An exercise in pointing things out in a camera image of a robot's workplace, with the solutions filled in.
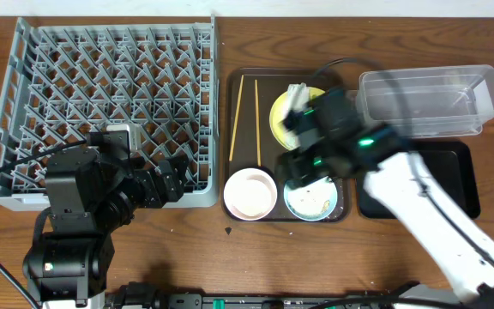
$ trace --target black tray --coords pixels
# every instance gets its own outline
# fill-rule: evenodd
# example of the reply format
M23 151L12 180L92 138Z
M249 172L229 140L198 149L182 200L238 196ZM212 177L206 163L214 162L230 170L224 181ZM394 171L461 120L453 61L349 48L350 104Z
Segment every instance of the black tray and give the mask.
M269 123L269 114L275 99L287 91L289 84L305 82L308 86L327 90L341 84L340 78L334 74L327 74L310 80L313 70L296 69L240 69L234 71L228 78L227 84L227 132L228 138L225 145L226 160L224 177L225 180L235 172L246 167L256 167L256 115L255 115L255 79L258 80L259 99L259 121L261 138L261 163L263 170L274 176L275 160L278 155L286 152L272 135ZM236 133L233 161L229 162L230 145L232 142L232 131L236 106L238 103L238 92L241 76L244 76L242 90L241 110L239 111L238 128ZM347 181L335 182L339 192L338 202L333 212L319 222L337 222L346 217L350 210ZM264 218L258 221L283 221L283 222L305 222L300 220L289 211L283 200L283 184L276 181L278 187L278 200L274 209ZM223 205L225 212L233 219L240 220L230 214L228 208Z
M436 181L472 219L479 216L478 188L473 174L470 148L459 141L417 141L413 144ZM356 179L361 215L371 219L395 219L382 204L363 189L363 178Z

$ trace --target small bowl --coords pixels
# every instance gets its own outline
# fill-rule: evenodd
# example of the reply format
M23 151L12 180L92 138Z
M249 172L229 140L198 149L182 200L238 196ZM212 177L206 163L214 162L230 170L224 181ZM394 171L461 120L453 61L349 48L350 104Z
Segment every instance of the small bowl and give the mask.
M262 219L272 211L277 199L278 189L274 180L257 168L235 172L224 186L224 204L241 220Z
M329 177L319 179L311 185L307 185L304 188L298 188L296 190L292 190L286 183L285 188L283 189L283 199L285 201L285 205L293 215L304 221L320 221L331 215L334 207L336 207L338 196L339 194L336 186ZM322 208L322 211L317 214L302 213L300 209L295 209L291 205L291 198L297 199L297 201L295 201L297 205L299 203L304 203L303 206L307 203L313 203L317 206L321 204L322 206L319 207Z

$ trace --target gray dish rack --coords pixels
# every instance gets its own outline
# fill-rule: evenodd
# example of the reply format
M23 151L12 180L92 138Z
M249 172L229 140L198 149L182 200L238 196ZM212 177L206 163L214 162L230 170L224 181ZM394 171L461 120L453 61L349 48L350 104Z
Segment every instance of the gray dish rack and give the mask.
M84 139L108 124L142 126L149 166L187 155L188 193L166 207L219 196L218 30L211 23L31 27L16 23L0 97L0 166ZM0 173L0 204L49 206L48 158Z

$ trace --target yellow plate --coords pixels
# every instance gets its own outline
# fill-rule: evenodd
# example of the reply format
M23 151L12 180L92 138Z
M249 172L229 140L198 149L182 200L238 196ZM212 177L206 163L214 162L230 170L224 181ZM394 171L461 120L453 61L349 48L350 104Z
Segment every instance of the yellow plate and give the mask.
M310 100L322 95L325 91L308 87L310 90ZM285 147L287 150L293 150L298 147L297 137L281 124L286 113L283 112L283 105L285 104L285 100L287 98L287 91L285 91L279 98L277 98L272 105L272 109L270 110L270 130L272 130L272 134L275 139L281 144L281 146Z

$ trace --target table surface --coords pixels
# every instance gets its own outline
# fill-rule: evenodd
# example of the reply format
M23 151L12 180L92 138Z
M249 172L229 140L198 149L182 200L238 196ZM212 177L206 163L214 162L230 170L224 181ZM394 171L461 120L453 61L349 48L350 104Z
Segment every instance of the table surface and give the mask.
M208 19L27 20L34 26L50 26ZM0 91L15 21L0 17ZM494 19L219 18L218 24L223 85L231 72L242 67L316 68L344 56L374 58L390 69L494 67ZM354 65L340 68L350 88L357 87L361 72L363 68ZM226 87L220 89L220 128L226 128ZM226 134L221 133L223 141ZM481 135L461 140L472 150L482 208L477 223L494 239L494 119ZM35 216L0 206L0 261L23 284L22 259L31 245ZM230 235L226 227L232 228ZM192 288L209 294L337 295L391 290L410 280L433 288L449 286L399 222L365 219L355 207L337 224L238 222L226 216L221 203L207 209L140 209L134 222L112 237L116 254L108 272L109 291L131 281L151 282L167 291ZM0 307L27 308L1 275Z

